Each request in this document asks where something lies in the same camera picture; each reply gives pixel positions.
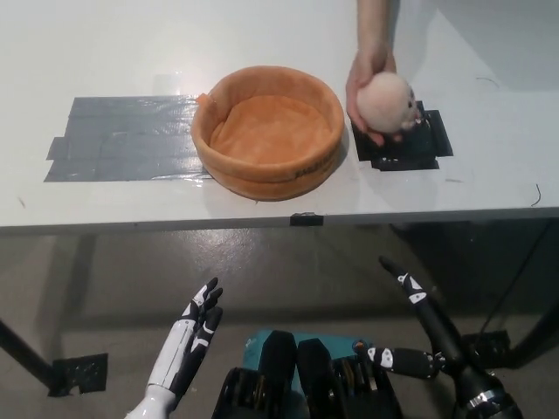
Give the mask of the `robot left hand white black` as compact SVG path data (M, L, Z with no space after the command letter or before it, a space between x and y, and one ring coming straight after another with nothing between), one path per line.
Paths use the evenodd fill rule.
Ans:
M217 305L223 290L213 278L176 318L157 356L142 400L128 419L168 418L186 394L202 365L223 316Z

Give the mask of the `person's bare hand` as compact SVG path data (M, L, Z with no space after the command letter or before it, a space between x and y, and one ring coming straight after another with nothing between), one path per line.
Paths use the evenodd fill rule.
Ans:
M379 147L385 143L385 136L368 127L360 115L356 96L357 92L366 86L378 72L396 72L397 65L393 52L387 42L380 42L371 46L359 46L346 82L346 111L351 122Z

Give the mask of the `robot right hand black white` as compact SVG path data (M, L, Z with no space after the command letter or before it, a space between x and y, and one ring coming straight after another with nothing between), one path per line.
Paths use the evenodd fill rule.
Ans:
M449 317L423 286L387 257L379 263L402 287L431 343L432 351L374 347L361 341L353 346L363 361L394 374L429 380L440 372L452 378L458 405L474 410L505 396L500 381L476 365Z

